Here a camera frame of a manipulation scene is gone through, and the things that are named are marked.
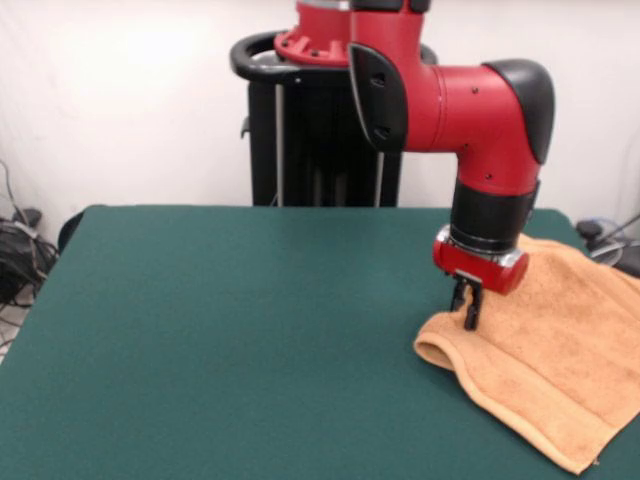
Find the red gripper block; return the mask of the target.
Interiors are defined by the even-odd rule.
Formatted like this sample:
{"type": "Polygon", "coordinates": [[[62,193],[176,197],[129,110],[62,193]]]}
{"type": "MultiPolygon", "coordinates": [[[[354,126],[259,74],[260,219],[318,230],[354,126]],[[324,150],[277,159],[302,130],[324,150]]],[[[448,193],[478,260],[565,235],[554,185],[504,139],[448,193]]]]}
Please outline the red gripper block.
{"type": "Polygon", "coordinates": [[[433,260],[443,272],[462,276],[454,278],[451,311],[458,311],[464,305],[467,280],[476,282],[469,283],[471,303],[464,322],[467,331],[475,331],[483,305],[484,288],[501,295],[511,293],[521,283],[530,257],[519,248],[500,255],[481,254],[464,249],[453,241],[450,226],[445,225],[435,237],[433,260]]]}

